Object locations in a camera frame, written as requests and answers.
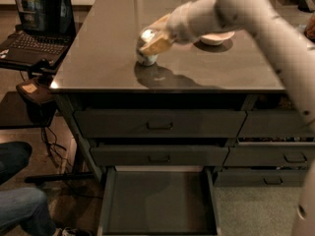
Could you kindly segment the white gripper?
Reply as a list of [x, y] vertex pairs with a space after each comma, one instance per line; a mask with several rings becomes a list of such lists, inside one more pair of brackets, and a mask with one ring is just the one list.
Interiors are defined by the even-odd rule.
[[190, 12], [193, 3], [188, 2], [177, 7], [170, 15], [166, 14], [149, 25], [150, 29], [158, 31], [146, 39], [145, 44], [139, 48], [145, 56], [158, 55], [167, 51], [175, 41], [178, 44], [188, 44], [198, 40], [199, 36], [190, 24]]

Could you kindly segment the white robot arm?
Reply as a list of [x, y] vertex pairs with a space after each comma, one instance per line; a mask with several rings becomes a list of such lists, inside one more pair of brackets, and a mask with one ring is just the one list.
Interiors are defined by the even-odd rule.
[[197, 0], [148, 26], [154, 34], [136, 50], [143, 57], [187, 44], [208, 33], [246, 30], [281, 80], [306, 126], [315, 132], [314, 46], [269, 0]]

